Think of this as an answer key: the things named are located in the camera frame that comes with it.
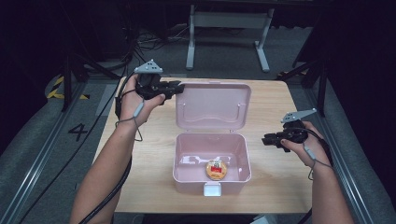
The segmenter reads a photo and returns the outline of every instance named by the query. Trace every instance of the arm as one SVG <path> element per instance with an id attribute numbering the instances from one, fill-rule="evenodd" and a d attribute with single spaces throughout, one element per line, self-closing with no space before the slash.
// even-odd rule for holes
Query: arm
<path id="1" fill-rule="evenodd" d="M 123 92 L 134 90 L 135 77 L 131 77 Z M 79 223 L 95 208 L 119 183 L 132 156 L 134 138 L 138 126 L 149 118 L 149 114 L 164 100 L 159 95 L 145 101 L 134 120 L 121 122 L 107 140 L 102 151 L 85 175 L 76 195 L 70 223 Z M 122 97 L 120 120 L 130 119 L 143 99 L 132 91 Z M 120 192 L 90 221 L 90 223 L 110 223 L 120 198 Z"/>
<path id="2" fill-rule="evenodd" d="M 305 127 L 321 134 L 310 123 L 305 122 Z M 281 141 L 284 147 L 294 151 L 302 162 L 313 168 L 312 184 L 312 222 L 313 223 L 353 223 L 347 207 L 346 200 L 338 184 L 337 177 L 330 166 L 329 159 L 320 145 L 318 139 L 309 134 L 304 144 L 315 154 L 317 162 L 314 162 L 304 151 L 301 144 L 296 144 L 283 139 Z"/>

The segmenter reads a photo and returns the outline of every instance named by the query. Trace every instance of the forearm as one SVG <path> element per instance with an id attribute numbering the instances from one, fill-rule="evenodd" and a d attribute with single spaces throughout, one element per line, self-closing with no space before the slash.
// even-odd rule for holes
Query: forearm
<path id="1" fill-rule="evenodd" d="M 132 156 L 135 133 L 134 124 L 125 122 L 107 140 L 78 189 L 70 223 L 79 223 L 120 182 Z M 116 195 L 92 221 L 109 220 L 119 196 Z"/>
<path id="2" fill-rule="evenodd" d="M 321 164 L 317 166 L 312 188 L 312 222 L 353 223 L 333 169 Z"/>

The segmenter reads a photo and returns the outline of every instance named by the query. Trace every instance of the open lid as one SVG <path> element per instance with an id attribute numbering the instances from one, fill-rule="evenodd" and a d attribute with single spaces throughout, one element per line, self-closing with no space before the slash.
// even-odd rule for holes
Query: open lid
<path id="1" fill-rule="evenodd" d="M 176 95 L 177 126 L 185 129 L 241 129 L 246 122 L 251 89 L 244 83 L 184 82 Z"/>

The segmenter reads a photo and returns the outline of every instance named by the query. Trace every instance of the wooden table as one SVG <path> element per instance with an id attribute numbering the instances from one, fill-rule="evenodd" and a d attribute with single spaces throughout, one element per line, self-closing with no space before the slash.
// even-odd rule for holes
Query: wooden table
<path id="1" fill-rule="evenodd" d="M 162 80 L 208 81 L 196 78 Z M 280 120 L 296 108 L 289 89 L 281 81 L 230 80 L 252 89 L 246 126 L 238 132 L 247 139 L 251 179 L 237 195 L 205 197 L 176 191 L 173 178 L 176 138 L 184 132 L 176 125 L 175 96 L 157 107 L 140 127 L 143 142 L 134 144 L 131 173 L 125 182 L 116 212 L 287 214 L 305 213 L 311 207 L 309 168 L 295 153 L 264 146 L 265 133 L 282 131 Z M 114 131 L 114 103 L 96 156 Z"/>

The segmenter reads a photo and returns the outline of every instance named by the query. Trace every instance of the plastic container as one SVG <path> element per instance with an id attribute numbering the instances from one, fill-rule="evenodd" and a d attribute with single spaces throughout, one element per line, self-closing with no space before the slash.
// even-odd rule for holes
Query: plastic container
<path id="1" fill-rule="evenodd" d="M 173 176 L 178 192 L 220 196 L 237 194 L 251 177 L 248 147 L 236 133 L 246 122 L 251 89 L 244 83 L 187 82 L 176 98 L 177 136 Z M 221 160 L 227 174 L 219 181 L 206 174 Z"/>

